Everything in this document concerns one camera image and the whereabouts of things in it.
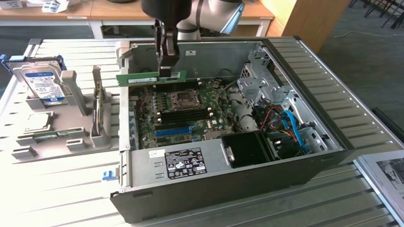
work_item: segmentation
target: slotted metal table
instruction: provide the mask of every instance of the slotted metal table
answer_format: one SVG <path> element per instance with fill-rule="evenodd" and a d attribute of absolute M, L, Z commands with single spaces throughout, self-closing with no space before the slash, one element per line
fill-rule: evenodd
<path fill-rule="evenodd" d="M 357 148 L 337 167 L 323 171 L 305 185 L 129 225 L 109 199 L 103 197 L 108 190 L 100 182 L 101 174 L 119 164 L 116 151 L 11 164 L 13 158 L 7 151 L 7 144 L 13 142 L 11 132 L 17 130 L 15 125 L 21 114 L 29 111 L 21 102 L 24 89 L 13 77 L 0 101 L 0 150 L 4 150 L 0 190 L 1 203 L 7 204 L 0 226 L 396 226 L 352 160 L 363 154 L 404 149 L 403 143 L 305 44 L 293 37 L 269 37 L 269 40 Z M 29 57 L 61 54 L 68 69 L 77 72 L 84 94 L 93 91 L 92 66 L 100 66 L 104 87 L 113 94 L 115 137 L 119 132 L 116 41 L 43 40 L 41 44 L 29 45 L 24 53 Z M 276 73 L 287 83 L 281 73 Z"/>

